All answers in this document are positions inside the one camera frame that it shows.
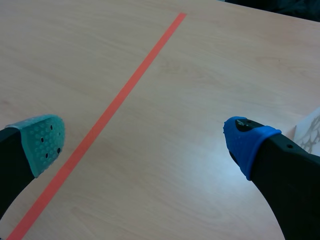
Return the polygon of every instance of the red tape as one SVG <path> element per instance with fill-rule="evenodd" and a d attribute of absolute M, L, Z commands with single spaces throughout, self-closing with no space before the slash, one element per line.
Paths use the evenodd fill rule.
<path fill-rule="evenodd" d="M 28 212 L 24 215 L 12 233 L 9 235 L 7 240 L 21 240 L 27 233 L 27 231 L 31 228 L 34 222 L 37 220 L 39 215 L 60 189 L 62 184 L 66 181 L 67 177 L 74 170 L 76 165 L 79 163 L 81 158 L 85 155 L 87 150 L 90 148 L 92 143 L 96 140 L 98 135 L 113 117 L 115 112 L 124 102 L 126 97 L 138 83 L 142 75 L 146 72 L 148 67 L 154 61 L 156 56 L 159 54 L 160 50 L 167 43 L 172 34 L 177 30 L 178 26 L 186 17 L 185 13 L 179 13 L 173 23 L 169 26 L 169 28 L 162 35 L 160 40 L 155 44 L 153 49 L 149 52 L 149 54 L 145 57 L 140 66 L 136 69 L 127 83 L 123 86 L 117 96 L 113 99 L 111 104 L 107 107 L 98 121 L 93 125 L 88 134 L 84 137 L 78 147 L 71 154 L 69 159 L 65 162 L 65 164 L 60 168 L 57 174 L 50 181 L 48 186 L 44 189 L 38 199 L 34 202 L 32 207 L 28 210 Z"/>

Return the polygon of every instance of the blue rubber fingertip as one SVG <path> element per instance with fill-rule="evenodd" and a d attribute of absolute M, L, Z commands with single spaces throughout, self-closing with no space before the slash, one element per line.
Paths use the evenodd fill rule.
<path fill-rule="evenodd" d="M 234 155 L 247 180 L 251 180 L 251 169 L 261 144 L 269 137 L 281 134 L 271 126 L 261 126 L 242 132 L 237 129 L 236 119 L 247 119 L 242 116 L 229 118 L 223 126 L 226 147 Z"/>
<path fill-rule="evenodd" d="M 35 116 L 7 125 L 20 130 L 21 145 L 35 178 L 61 154 L 65 142 L 63 120 L 52 114 Z"/>

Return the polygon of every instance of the table surface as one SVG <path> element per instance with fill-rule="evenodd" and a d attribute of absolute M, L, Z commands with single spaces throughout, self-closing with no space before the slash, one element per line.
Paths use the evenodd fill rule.
<path fill-rule="evenodd" d="M 59 159 L 0 222 L 7 237 L 178 13 L 184 21 L 26 240 L 282 240 L 230 158 L 231 116 L 291 129 L 319 106 L 320 25 L 214 0 L 4 0 L 0 127 L 53 113 Z"/>

